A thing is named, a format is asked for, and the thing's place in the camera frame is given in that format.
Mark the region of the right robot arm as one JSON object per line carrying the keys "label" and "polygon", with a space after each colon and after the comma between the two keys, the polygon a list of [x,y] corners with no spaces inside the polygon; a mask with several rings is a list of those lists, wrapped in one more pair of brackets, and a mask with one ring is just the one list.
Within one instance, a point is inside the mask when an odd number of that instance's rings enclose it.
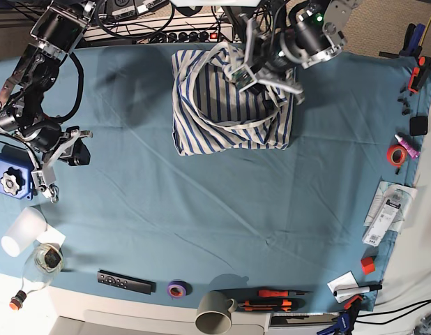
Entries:
{"label": "right robot arm", "polygon": [[[79,126],[63,129],[80,108],[84,69],[74,53],[90,27],[96,1],[52,1],[31,30],[28,44],[13,74],[0,91],[0,134],[15,138],[30,154],[39,152],[43,161],[60,160],[70,166],[88,165],[91,154],[83,138],[91,136]],[[71,110],[63,116],[43,112],[45,92],[59,76],[66,59],[77,70],[77,93]]]}

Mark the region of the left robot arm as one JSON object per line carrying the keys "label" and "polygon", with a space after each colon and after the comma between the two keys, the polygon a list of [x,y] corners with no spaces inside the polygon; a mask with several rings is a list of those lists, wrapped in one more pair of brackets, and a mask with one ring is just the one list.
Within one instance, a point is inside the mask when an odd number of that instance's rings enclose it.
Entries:
{"label": "left robot arm", "polygon": [[297,66],[307,69],[338,56],[347,44],[342,30],[361,1],[302,1],[287,10],[287,1],[272,8],[272,27],[261,31],[256,19],[245,13],[243,63],[230,77],[242,92],[270,87],[291,94],[296,104],[304,90],[295,79]]}

